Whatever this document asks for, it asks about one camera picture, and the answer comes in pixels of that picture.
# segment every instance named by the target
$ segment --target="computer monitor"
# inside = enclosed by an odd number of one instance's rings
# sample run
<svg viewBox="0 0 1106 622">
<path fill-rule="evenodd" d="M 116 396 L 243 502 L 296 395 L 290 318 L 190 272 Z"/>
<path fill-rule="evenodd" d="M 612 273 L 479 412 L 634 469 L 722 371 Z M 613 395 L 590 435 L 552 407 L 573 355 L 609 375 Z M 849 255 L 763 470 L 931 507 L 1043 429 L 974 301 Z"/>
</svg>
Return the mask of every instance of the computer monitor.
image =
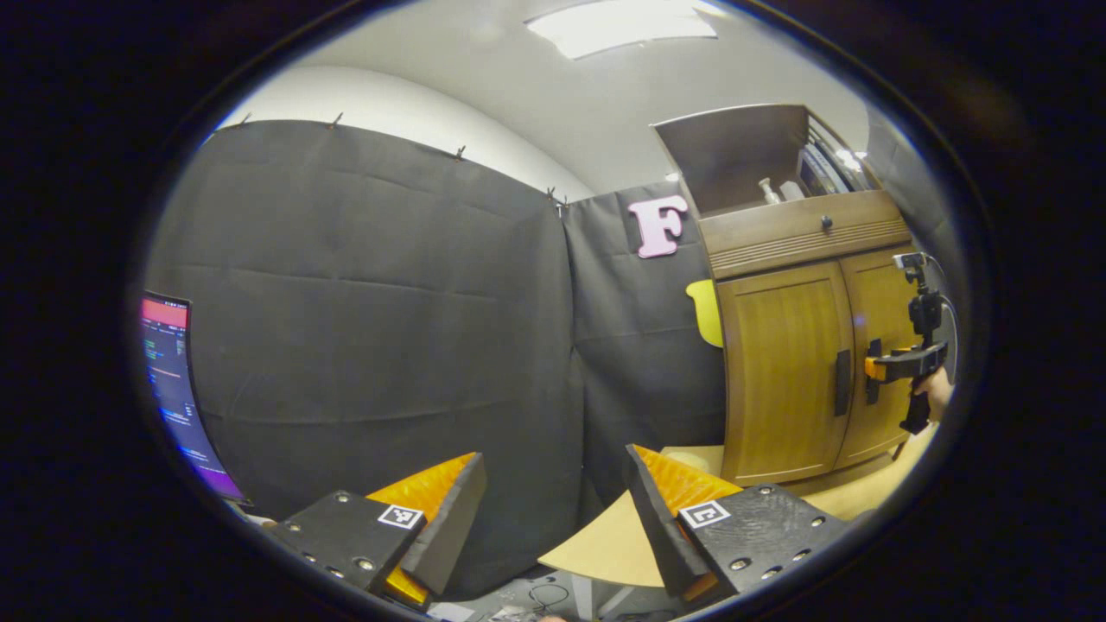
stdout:
<svg viewBox="0 0 1106 622">
<path fill-rule="evenodd" d="M 154 398 L 166 428 L 200 479 L 222 498 L 250 506 L 204 429 L 188 354 L 190 315 L 187 300 L 153 292 L 143 297 L 143 350 Z"/>
</svg>

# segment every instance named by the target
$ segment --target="black door handle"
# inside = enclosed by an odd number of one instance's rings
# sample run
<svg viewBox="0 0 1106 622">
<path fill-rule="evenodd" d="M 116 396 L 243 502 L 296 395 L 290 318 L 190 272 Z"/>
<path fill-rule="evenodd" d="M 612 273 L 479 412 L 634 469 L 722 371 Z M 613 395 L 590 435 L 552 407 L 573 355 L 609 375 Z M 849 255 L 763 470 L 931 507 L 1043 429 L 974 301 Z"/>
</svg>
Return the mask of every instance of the black door handle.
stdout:
<svg viewBox="0 0 1106 622">
<path fill-rule="evenodd" d="M 833 416 L 841 417 L 848 412 L 849 367 L 853 366 L 851 351 L 837 353 L 837 393 L 834 395 Z"/>
</svg>

